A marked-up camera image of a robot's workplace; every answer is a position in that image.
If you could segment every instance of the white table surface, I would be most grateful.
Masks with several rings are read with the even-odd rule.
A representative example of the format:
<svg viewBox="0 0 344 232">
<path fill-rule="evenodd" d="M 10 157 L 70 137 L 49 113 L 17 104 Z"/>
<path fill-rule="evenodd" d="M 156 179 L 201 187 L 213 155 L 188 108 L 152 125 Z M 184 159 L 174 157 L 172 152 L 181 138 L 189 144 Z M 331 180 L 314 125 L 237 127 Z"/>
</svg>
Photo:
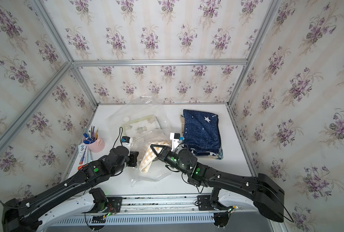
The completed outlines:
<svg viewBox="0 0 344 232">
<path fill-rule="evenodd" d="M 92 153 L 93 160 L 97 160 L 103 155 L 108 155 L 110 149 L 113 147 L 114 141 L 119 134 L 120 125 L 116 128 L 110 128 L 108 117 L 121 107 L 123 107 L 123 105 L 99 105 L 97 108 L 91 125 L 99 127 L 99 135 L 105 142 L 105 148 L 99 153 Z M 240 176 L 251 175 L 225 104 L 176 104 L 163 105 L 163 108 L 170 123 L 176 130 L 175 132 L 179 133 L 181 133 L 179 116 L 183 114 L 183 109 L 206 111 L 217 114 L 219 117 L 218 127 L 221 135 L 224 158 L 222 160 L 198 158 L 198 162 L 231 174 Z M 80 157 L 77 155 L 69 177 L 78 171 L 77 167 L 79 160 Z M 96 188 L 101 188 L 106 195 L 197 193 L 196 187 L 183 182 L 181 173 L 174 172 L 158 182 L 140 181 L 131 187 L 131 179 L 134 178 L 134 173 L 135 170 L 133 170 L 133 168 L 126 167 L 122 174 L 111 177 L 108 181 L 98 184 Z M 210 193 L 211 191 L 212 188 L 204 188 L 203 193 Z"/>
</svg>

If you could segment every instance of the ventilation grille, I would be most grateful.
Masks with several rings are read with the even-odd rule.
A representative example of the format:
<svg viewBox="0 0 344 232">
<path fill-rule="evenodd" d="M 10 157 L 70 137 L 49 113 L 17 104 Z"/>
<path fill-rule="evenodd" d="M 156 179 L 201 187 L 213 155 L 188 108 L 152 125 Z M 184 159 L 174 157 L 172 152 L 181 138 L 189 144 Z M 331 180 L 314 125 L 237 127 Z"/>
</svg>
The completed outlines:
<svg viewBox="0 0 344 232">
<path fill-rule="evenodd" d="M 89 225 L 104 225 L 104 222 L 92 221 L 93 216 L 86 215 Z M 141 225 L 141 224 L 174 224 L 214 222 L 213 213 L 179 213 L 148 215 L 113 215 L 106 218 L 105 225 Z M 83 216 L 72 216 L 52 226 L 83 226 Z"/>
</svg>

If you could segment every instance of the plastic bag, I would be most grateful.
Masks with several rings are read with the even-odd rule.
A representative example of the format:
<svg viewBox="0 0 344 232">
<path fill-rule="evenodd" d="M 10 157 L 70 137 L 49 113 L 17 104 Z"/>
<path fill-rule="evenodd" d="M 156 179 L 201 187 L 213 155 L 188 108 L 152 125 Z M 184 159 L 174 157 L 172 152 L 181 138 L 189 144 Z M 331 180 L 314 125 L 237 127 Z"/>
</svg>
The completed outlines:
<svg viewBox="0 0 344 232">
<path fill-rule="evenodd" d="M 151 143 L 170 144 L 169 134 L 172 127 L 160 100 L 151 96 L 141 96 L 131 100 L 111 115 L 108 121 L 113 131 L 117 131 L 122 126 L 122 136 L 133 139 L 130 150 L 139 152 L 137 167 L 130 171 L 132 186 L 141 180 L 157 182 L 171 174 L 171 171 L 158 158 L 153 160 L 147 173 L 142 173 L 139 169 L 147 147 Z"/>
</svg>

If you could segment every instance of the white star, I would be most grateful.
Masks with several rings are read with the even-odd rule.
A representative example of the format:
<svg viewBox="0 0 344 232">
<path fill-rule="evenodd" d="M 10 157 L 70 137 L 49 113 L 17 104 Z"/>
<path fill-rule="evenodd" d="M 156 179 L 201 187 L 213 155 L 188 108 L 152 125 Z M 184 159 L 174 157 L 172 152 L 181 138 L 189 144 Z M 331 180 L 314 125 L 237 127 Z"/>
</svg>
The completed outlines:
<svg viewBox="0 0 344 232">
<path fill-rule="evenodd" d="M 204 117 L 204 120 L 206 120 L 210 124 L 210 119 L 208 117 Z"/>
</svg>

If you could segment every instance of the pencil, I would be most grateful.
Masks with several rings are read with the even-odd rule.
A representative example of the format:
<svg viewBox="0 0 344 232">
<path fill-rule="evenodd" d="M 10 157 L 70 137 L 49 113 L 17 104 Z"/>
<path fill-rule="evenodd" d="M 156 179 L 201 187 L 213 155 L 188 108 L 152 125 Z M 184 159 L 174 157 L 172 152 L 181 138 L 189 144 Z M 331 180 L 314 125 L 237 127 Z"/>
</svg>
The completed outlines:
<svg viewBox="0 0 344 232">
<path fill-rule="evenodd" d="M 98 132 L 99 132 L 99 129 L 97 128 L 95 140 L 97 139 L 97 133 L 98 133 Z"/>
</svg>

